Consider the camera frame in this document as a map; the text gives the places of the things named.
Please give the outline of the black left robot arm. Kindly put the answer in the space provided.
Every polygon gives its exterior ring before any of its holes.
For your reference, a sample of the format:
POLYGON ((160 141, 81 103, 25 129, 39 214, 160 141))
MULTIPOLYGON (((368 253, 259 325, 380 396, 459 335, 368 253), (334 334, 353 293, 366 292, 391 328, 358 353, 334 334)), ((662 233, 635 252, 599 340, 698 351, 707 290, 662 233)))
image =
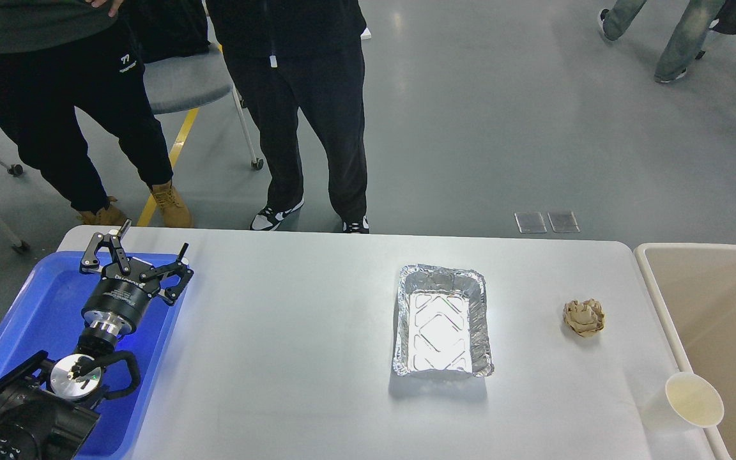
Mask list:
POLYGON ((40 261, 0 324, 0 459, 132 447, 194 272, 186 248, 127 254, 129 226, 40 261))

